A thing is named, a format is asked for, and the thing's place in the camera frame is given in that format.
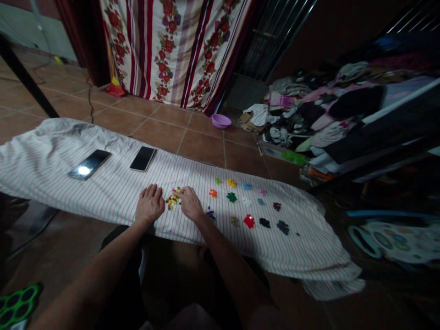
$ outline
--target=red flower pattern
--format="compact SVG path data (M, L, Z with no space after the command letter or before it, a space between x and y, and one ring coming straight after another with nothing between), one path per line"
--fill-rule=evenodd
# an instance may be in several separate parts
M124 34L124 29L122 24L120 24L120 18L119 13L114 9L116 8L117 0L109 0L109 5L105 8L104 13L107 15L108 18L108 31L110 32L110 45L113 49L113 56L115 57L115 70L116 74L119 77L119 82L123 88L125 88L124 85L124 78L126 77L127 73L123 71L121 66L124 65L125 56L129 52L129 47L126 44L127 39L126 35Z
M158 52L159 56L154 58L154 62L159 68L158 78L161 84L157 86L156 95L153 100L157 102L164 102L165 96L168 95L170 90L168 89L168 84L173 78L173 73L168 67L168 62L166 61L167 56L171 54L176 48L174 44L174 35L177 33L177 27L181 23L182 17L179 15L176 6L174 5L176 0L160 0L162 3L164 17L162 18L162 25L165 28L161 33L165 33L160 37L160 50Z
M107 14L109 16L109 22L114 28L119 27L119 17L115 12L109 11Z
M219 47L229 40L231 35L230 27L231 27L231 17L230 14L232 10L235 8L237 4L240 3L240 0L224 0L222 10L224 12L223 16L220 18L219 22L215 22L215 30L212 33L211 37L204 42L204 58L205 63L202 68L204 70L203 77L200 79L198 86L195 90L191 91L192 102L193 104L190 108L200 109L202 108L202 100L206 93L211 91L210 79L215 69L215 61L212 61L212 58Z

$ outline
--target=left hand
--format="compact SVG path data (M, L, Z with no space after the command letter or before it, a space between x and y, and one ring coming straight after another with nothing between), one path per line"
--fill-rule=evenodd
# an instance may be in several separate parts
M141 191L136 207L135 224L147 230L165 211L165 200L162 187L150 184Z

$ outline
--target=green plastic object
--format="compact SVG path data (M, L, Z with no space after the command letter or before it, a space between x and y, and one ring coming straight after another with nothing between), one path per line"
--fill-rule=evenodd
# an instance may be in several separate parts
M37 307L42 289L41 284L34 284L0 297L0 330L27 319Z
M283 152L281 154L281 158L288 160L288 161L290 161L298 166L301 166L301 167L307 165L307 163L308 163L308 158L306 156L301 155L301 154L297 154L296 152L293 152L290 150Z

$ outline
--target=pile of clothes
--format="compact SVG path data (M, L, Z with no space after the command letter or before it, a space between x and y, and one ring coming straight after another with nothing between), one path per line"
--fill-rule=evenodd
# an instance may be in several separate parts
M432 49L403 47L403 34L394 42L392 35L374 41L375 51L360 53L364 57L358 56L358 62L327 61L320 70L309 74L298 70L275 81L264 103L253 106L264 108L260 121L270 123L263 140L308 157L319 156L324 147L362 129L365 118L374 118L379 110L433 82L440 76L440 60L426 55Z

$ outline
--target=forearm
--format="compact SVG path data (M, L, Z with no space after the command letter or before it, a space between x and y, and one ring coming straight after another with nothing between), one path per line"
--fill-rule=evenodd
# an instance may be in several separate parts
M134 223L107 245L31 328L73 329L93 324L145 231Z
M209 247L221 277L246 328L250 317L261 305L275 305L269 292L249 268L231 242L208 216L195 221Z

